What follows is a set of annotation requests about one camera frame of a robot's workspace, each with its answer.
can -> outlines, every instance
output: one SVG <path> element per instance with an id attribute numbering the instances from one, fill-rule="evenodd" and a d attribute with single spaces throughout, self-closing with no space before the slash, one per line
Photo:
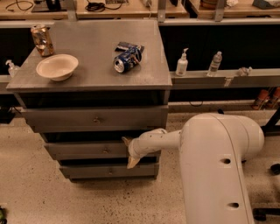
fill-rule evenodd
<path id="1" fill-rule="evenodd" d="M 122 74 L 138 65 L 141 59 L 142 54 L 138 46 L 133 46 L 115 57 L 114 68 L 118 73 Z"/>
<path id="2" fill-rule="evenodd" d="M 274 91 L 273 95 L 269 98 L 268 102 L 266 103 L 266 108 L 273 109 L 280 98 L 280 87 L 277 87 Z"/>
<path id="3" fill-rule="evenodd" d="M 31 35 L 41 56 L 50 56 L 54 53 L 53 42 L 49 30 L 44 24 L 35 24 L 31 28 Z"/>
<path id="4" fill-rule="evenodd" d="M 269 97 L 269 91 L 262 89 L 260 94 L 257 96 L 257 98 L 255 99 L 255 101 L 253 102 L 253 104 L 251 105 L 252 109 L 261 109 L 261 107 L 263 106 L 263 104 L 265 103 L 265 101 L 268 99 Z"/>

crushed can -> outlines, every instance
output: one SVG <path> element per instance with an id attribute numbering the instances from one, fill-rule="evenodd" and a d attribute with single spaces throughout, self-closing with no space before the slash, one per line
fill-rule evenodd
<path id="1" fill-rule="evenodd" d="M 44 24 L 35 24 L 31 28 L 31 35 L 41 56 L 50 56 L 54 53 L 53 42 L 49 30 Z"/>
<path id="2" fill-rule="evenodd" d="M 122 74 L 138 65 L 141 59 L 142 54 L 139 47 L 133 46 L 115 57 L 114 68 L 118 73 Z"/>

cabinet top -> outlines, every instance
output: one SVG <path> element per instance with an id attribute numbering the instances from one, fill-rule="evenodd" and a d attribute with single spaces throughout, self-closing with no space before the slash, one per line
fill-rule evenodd
<path id="1" fill-rule="evenodd" d="M 171 77 L 157 21 L 96 20 L 58 21 L 50 29 L 55 54 L 70 54 L 79 61 L 72 77 L 53 81 L 39 76 L 37 64 L 44 58 L 34 49 L 7 90 L 59 92 L 122 89 L 170 89 Z M 144 46 L 142 61 L 127 73 L 113 66 L 120 41 Z"/>

floor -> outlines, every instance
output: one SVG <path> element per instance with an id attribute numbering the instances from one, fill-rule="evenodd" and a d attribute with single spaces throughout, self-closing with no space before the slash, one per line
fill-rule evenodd
<path id="1" fill-rule="evenodd" d="M 167 130 L 179 130 L 197 113 L 216 109 L 251 117 L 260 125 L 274 112 L 252 111 L 248 105 L 238 103 L 172 105 Z M 252 207 L 280 207 L 280 176 L 270 172 L 270 166 L 280 162 L 279 149 L 280 136 L 266 137 L 262 152 L 243 165 Z M 60 173 L 40 135 L 17 115 L 10 124 L 0 124 L 0 161 L 0 206 L 6 209 L 9 224 L 186 223 L 175 150 L 162 151 L 157 179 L 72 183 Z M 280 223 L 280 217 L 267 218 L 266 222 L 256 223 Z"/>

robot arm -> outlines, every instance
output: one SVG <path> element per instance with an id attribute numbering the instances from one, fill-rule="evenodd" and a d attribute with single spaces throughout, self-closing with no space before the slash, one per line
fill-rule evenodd
<path id="1" fill-rule="evenodd" d="M 264 136 L 253 120 L 237 115 L 202 114 L 182 130 L 143 133 L 129 144 L 131 168 L 141 157 L 161 149 L 179 149 L 188 224 L 252 224 L 242 160 L 263 147 Z"/>

